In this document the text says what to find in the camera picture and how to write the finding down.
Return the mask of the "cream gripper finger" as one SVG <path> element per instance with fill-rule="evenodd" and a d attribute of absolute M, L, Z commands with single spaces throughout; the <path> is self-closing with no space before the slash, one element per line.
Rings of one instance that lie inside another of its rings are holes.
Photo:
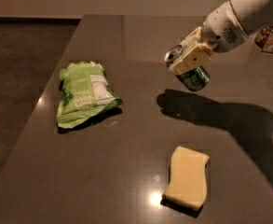
<path fill-rule="evenodd" d="M 178 45 L 168 51 L 168 68 L 176 76 L 189 72 L 212 57 L 211 46 L 202 39 L 201 28 L 196 28 Z"/>

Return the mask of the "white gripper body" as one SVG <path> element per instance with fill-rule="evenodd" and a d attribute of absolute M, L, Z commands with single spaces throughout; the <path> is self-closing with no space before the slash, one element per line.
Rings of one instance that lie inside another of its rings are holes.
<path fill-rule="evenodd" d="M 242 45 L 249 37 L 230 2 L 223 3 L 206 18 L 201 36 L 214 52 L 228 52 Z"/>

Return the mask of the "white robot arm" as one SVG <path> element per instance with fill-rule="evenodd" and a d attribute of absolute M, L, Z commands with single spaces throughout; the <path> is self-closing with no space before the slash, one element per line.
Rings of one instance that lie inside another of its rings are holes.
<path fill-rule="evenodd" d="M 165 61 L 174 75 L 182 75 L 207 63 L 214 52 L 228 52 L 272 25 L 273 0 L 229 0 L 168 51 Z"/>

